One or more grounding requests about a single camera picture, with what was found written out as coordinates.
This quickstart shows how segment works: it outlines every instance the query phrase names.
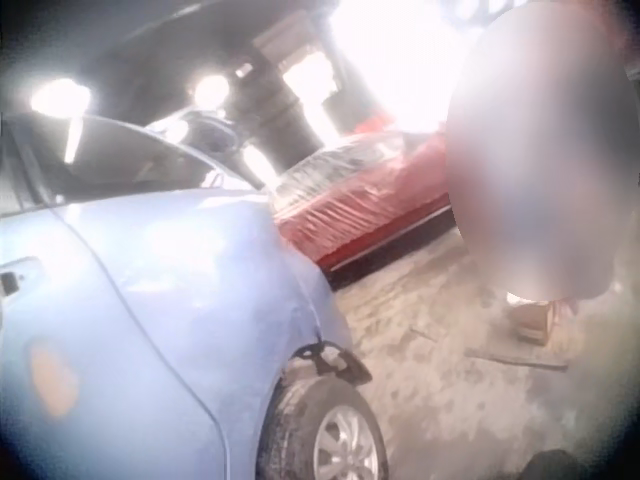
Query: concrete floor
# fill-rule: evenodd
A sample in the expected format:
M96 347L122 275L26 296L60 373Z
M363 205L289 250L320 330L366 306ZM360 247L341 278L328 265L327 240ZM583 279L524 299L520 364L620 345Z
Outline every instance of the concrete floor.
M513 339L504 296L484 286L455 229L338 292L374 376L363 393L394 480L495 478L551 448L587 464L601 458L638 393L638 225L618 287L581 305L545 348ZM464 356L496 342L570 366L553 372Z

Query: front wheel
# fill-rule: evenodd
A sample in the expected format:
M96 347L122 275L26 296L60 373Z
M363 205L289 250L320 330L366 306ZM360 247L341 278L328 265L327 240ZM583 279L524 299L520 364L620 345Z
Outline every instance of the front wheel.
M260 480L387 480L387 454L371 408L343 380L283 388L261 438Z

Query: red car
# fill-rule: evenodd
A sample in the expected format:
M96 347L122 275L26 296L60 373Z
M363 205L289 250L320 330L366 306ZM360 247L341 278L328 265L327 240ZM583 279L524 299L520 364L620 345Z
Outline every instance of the red car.
M330 272L448 210L443 132L348 138L284 173L273 192L282 236Z

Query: car windshield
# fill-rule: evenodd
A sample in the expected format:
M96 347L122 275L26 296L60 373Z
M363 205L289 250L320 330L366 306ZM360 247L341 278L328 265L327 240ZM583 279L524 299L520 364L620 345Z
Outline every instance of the car windshield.
M352 137L319 150L280 177L272 194L276 212L306 202L352 175L402 155L403 136L396 132Z
M187 150L103 118L30 114L10 123L58 203L207 188L223 178L221 170Z

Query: car body panel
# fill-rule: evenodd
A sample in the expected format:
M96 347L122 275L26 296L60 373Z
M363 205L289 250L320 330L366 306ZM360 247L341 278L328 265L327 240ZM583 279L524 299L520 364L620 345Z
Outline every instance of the car body panel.
M4 218L0 230L0 271L19 279L2 299L0 414L25 462L42 478L223 478L220 430L84 242L48 209ZM77 401L62 417L47 413L34 388L34 342L63 356L77 379Z
M232 478L252 478L247 458L256 458L272 391L289 358L320 340L317 316L329 338L350 346L332 297L318 290L326 281L308 260L316 284L306 293L298 283L267 198L190 190L55 210L96 252L151 341L219 419ZM294 264L300 272L302 263Z
M438 132L410 154L398 151L327 191L278 209L276 223L325 271L339 268L448 208L445 162L444 136Z

